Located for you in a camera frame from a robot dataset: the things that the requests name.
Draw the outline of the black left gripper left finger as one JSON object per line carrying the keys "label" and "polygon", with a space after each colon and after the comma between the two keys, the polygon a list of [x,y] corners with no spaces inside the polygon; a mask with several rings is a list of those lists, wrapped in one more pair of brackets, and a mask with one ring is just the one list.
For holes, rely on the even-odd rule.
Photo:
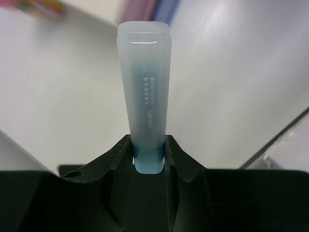
{"label": "black left gripper left finger", "polygon": [[57,176],[46,170],[0,173],[0,229],[3,232],[122,232],[124,172],[129,135],[81,167]]}

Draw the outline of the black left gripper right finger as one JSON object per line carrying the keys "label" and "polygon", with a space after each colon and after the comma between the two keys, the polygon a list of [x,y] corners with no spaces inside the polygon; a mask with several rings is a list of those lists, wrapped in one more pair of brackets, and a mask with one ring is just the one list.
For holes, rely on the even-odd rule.
{"label": "black left gripper right finger", "polygon": [[308,231],[308,173],[207,169],[172,136],[166,141],[178,186],[175,232]]}

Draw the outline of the light blue highlighter pen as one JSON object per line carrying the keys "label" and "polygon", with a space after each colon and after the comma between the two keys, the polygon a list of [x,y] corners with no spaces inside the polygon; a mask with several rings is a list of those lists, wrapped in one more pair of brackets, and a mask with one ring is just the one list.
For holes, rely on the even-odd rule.
{"label": "light blue highlighter pen", "polygon": [[164,167],[172,39],[169,25],[127,21],[117,30],[130,139],[136,170]]}

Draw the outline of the white drawer organizer box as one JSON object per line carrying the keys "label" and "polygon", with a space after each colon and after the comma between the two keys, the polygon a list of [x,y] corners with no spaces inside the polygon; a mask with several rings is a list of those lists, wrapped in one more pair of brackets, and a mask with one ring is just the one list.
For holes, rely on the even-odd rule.
{"label": "white drawer organizer box", "polygon": [[127,21],[158,21],[171,24],[180,0],[126,0],[119,24]]}

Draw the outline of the colourful box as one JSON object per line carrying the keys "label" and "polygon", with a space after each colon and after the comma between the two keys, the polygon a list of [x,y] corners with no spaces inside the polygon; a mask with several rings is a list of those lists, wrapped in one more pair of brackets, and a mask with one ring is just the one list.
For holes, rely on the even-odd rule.
{"label": "colourful box", "polygon": [[61,17],[66,7],[57,0],[17,0],[15,7],[23,12],[46,17]]}

